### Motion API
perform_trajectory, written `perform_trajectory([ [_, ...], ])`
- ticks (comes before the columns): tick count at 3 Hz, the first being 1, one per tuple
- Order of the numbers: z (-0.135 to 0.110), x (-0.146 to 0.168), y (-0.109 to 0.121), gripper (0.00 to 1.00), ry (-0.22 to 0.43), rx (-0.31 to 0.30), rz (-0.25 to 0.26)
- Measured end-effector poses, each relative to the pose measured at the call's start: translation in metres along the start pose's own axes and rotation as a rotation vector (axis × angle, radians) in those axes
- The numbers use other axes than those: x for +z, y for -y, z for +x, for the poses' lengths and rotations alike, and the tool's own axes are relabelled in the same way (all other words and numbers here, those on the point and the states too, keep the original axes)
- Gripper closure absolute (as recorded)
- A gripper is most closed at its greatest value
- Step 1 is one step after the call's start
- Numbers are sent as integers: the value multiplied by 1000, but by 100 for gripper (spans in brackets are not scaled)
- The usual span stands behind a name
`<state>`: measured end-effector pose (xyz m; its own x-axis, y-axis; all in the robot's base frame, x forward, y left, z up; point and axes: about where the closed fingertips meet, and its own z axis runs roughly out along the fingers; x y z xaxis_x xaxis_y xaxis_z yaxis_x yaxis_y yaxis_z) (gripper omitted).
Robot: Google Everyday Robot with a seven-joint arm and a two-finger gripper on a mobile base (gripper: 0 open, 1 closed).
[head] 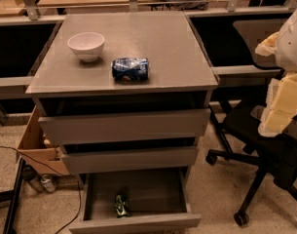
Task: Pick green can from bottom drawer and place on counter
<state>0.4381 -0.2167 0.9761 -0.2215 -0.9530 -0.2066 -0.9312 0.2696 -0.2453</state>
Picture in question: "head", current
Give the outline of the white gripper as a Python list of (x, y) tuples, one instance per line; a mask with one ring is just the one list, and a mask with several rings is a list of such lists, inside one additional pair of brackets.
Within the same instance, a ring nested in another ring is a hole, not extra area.
[[(287, 72), (297, 72), (297, 9), (279, 32), (271, 34), (257, 45), (255, 53), (264, 57), (276, 53), (278, 67)], [(258, 133), (262, 137), (275, 137), (283, 132), (296, 115), (297, 73), (289, 73), (281, 80), (272, 79)]]

